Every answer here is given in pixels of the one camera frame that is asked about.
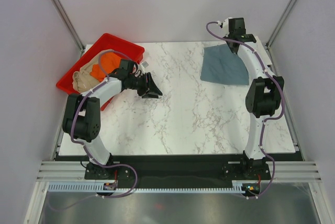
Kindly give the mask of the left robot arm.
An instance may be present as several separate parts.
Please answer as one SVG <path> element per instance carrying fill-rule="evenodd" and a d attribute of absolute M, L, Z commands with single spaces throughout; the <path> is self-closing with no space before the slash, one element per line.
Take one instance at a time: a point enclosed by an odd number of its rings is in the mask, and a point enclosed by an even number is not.
<path fill-rule="evenodd" d="M 63 132 L 79 144 L 89 158 L 86 180 L 108 180 L 117 170 L 113 156 L 104 146 L 101 130 L 101 106 L 126 89 L 137 91 L 141 98 L 159 98 L 162 92 L 151 73 L 143 73 L 136 62 L 122 59 L 119 67 L 107 73 L 98 85 L 81 94 L 68 96 L 63 117 Z"/>

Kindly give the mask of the orange t-shirt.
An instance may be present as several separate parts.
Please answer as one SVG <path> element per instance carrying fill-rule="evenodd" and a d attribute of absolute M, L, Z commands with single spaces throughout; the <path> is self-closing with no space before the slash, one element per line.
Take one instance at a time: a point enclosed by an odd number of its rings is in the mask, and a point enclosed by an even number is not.
<path fill-rule="evenodd" d="M 90 75 L 101 82 L 106 77 L 105 73 L 109 74 L 113 70 L 119 68 L 121 57 L 112 52 L 104 53 L 100 58 L 102 69 L 98 63 L 98 60 L 99 55 L 96 55 L 91 60 L 92 69 L 90 71 Z"/>

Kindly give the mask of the left aluminium frame post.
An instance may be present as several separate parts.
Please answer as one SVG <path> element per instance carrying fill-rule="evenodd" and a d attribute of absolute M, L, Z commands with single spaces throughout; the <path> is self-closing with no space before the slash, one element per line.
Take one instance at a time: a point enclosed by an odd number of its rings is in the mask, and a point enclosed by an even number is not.
<path fill-rule="evenodd" d="M 81 53 L 85 50 L 85 44 L 79 37 L 79 34 L 75 30 L 65 8 L 63 7 L 61 0 L 51 0 L 53 6 L 55 7 L 56 11 L 58 12 L 61 20 L 63 21 L 64 25 L 66 26 L 68 32 L 70 33 L 72 39 L 75 42 L 75 45 L 78 47 Z"/>

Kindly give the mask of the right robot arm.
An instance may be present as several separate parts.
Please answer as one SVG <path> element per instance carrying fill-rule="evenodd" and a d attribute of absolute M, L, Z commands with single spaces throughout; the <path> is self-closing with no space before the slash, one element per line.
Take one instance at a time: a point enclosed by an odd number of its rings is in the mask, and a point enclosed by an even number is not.
<path fill-rule="evenodd" d="M 281 107 L 284 79 L 265 65 L 259 52 L 258 41 L 253 34 L 247 34 L 243 18 L 227 18 L 222 29 L 224 39 L 232 53 L 244 63 L 251 85 L 245 97 L 245 106 L 250 113 L 250 127 L 247 145 L 239 164 L 232 166 L 234 173 L 246 179 L 270 178 L 269 166 L 264 154 L 266 126 Z"/>

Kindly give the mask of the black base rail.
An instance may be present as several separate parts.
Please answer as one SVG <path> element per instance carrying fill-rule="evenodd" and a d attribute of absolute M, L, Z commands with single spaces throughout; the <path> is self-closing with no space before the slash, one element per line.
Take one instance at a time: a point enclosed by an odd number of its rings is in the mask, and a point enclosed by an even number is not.
<path fill-rule="evenodd" d="M 271 178 L 246 179 L 234 173 L 242 154 L 193 155 L 117 155 L 114 176 L 124 187 L 141 186 L 224 186 L 232 181 L 265 181 Z"/>

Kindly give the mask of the beige t-shirt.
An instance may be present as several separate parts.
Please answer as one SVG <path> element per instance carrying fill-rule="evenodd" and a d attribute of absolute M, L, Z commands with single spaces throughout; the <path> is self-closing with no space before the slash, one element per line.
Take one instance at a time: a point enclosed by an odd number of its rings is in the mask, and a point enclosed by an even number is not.
<path fill-rule="evenodd" d="M 107 53 L 108 51 L 107 50 L 103 50 L 101 52 L 99 52 L 97 55 L 99 55 L 99 60 L 98 60 L 98 63 L 102 69 L 102 66 L 101 66 L 101 56 L 104 54 L 104 53 Z M 73 86 L 73 89 L 79 93 L 83 93 L 83 92 L 86 92 L 88 91 L 89 89 L 95 87 L 96 85 L 98 85 L 100 83 L 100 81 L 98 81 L 97 79 L 93 78 L 91 75 L 90 75 L 90 71 L 92 69 L 92 64 L 91 64 L 91 60 L 83 65 L 79 71 L 75 71 L 73 73 L 73 76 L 72 76 L 72 79 L 73 79 L 73 82 L 72 82 L 72 86 Z"/>

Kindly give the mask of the white folded mat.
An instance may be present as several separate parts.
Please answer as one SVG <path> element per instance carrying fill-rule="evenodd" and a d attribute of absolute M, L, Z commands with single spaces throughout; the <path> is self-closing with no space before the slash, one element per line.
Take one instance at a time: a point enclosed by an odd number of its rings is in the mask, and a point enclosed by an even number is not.
<path fill-rule="evenodd" d="M 265 49 L 265 47 L 263 46 L 260 38 L 258 36 L 254 36 L 256 43 L 252 44 L 252 48 L 257 52 L 257 54 L 259 55 L 260 59 L 262 60 L 262 63 L 265 67 L 270 68 L 272 66 L 272 61 Z"/>

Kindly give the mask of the grey-blue t-shirt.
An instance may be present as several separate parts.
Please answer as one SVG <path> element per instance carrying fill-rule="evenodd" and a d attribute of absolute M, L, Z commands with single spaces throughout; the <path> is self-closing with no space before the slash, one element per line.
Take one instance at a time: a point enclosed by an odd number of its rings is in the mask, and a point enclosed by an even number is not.
<path fill-rule="evenodd" d="M 222 85 L 249 85 L 247 68 L 226 44 L 204 48 L 200 79 Z"/>

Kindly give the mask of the right aluminium frame post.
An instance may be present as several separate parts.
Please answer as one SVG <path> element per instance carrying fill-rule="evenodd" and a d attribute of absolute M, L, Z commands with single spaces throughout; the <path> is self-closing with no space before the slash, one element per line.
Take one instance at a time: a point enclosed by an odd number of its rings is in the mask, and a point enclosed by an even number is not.
<path fill-rule="evenodd" d="M 275 39 L 277 38 L 278 34 L 282 30 L 286 20 L 288 19 L 289 15 L 293 11 L 295 5 L 299 0 L 289 0 L 286 7 L 284 8 L 278 22 L 276 23 L 268 41 L 265 44 L 266 49 L 269 51 L 271 46 L 273 45 Z"/>

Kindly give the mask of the aluminium frame post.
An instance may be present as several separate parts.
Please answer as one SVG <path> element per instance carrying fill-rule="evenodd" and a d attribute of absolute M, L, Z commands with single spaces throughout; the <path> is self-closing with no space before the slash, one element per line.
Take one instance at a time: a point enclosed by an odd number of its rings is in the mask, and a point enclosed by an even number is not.
<path fill-rule="evenodd" d="M 63 7 L 61 0 L 51 0 L 53 6 L 55 7 L 56 11 L 58 12 L 61 20 L 63 21 L 64 25 L 66 26 L 68 32 L 70 33 L 72 39 L 75 42 L 75 45 L 78 47 L 81 53 L 85 50 L 85 44 L 79 37 L 79 34 L 75 30 L 65 8 Z"/>
<path fill-rule="evenodd" d="M 278 34 L 282 30 L 286 20 L 288 19 L 289 15 L 293 11 L 295 5 L 299 0 L 289 0 L 286 7 L 284 8 L 278 22 L 276 23 L 268 41 L 265 44 L 266 49 L 269 51 L 271 46 L 273 45 L 275 39 L 277 38 Z"/>

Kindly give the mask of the red plastic bin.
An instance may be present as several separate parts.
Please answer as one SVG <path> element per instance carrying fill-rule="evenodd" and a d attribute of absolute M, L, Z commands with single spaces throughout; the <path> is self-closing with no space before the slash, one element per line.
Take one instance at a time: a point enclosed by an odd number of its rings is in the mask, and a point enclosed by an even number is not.
<path fill-rule="evenodd" d="M 127 89 L 149 97 L 153 81 L 141 70 L 144 48 L 108 33 L 95 44 L 57 82 L 67 92 L 65 112 L 77 117 L 79 112 L 99 114 L 107 102 Z"/>

